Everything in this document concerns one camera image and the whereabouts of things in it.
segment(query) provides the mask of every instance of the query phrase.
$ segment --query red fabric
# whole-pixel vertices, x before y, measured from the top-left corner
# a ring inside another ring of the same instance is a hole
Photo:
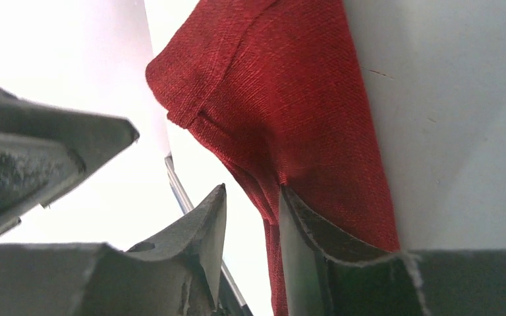
[[[399,247],[341,0],[201,0],[146,79],[262,214],[276,316],[287,315],[280,184],[352,235]]]

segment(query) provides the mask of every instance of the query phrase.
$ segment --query metal rod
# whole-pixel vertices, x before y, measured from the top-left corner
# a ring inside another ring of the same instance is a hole
[[[191,203],[191,200],[189,199],[189,196],[183,189],[183,185],[181,184],[181,181],[179,181],[179,178],[175,174],[175,168],[173,165],[173,158],[171,155],[167,156],[165,158],[165,163],[167,167],[167,175],[169,178],[169,182],[172,186],[173,192],[175,194],[175,197],[177,198],[177,201],[179,202],[179,205],[181,206],[181,209],[184,214],[187,214],[191,212],[194,207]],[[243,295],[241,294],[239,288],[237,287],[236,282],[234,281],[234,278],[232,277],[232,274],[228,270],[228,267],[222,261],[222,275],[226,278],[228,281],[228,284],[230,285],[230,288],[232,289],[233,294],[235,295],[239,305],[242,308],[247,308],[247,303],[245,302],[245,299],[243,298]]]

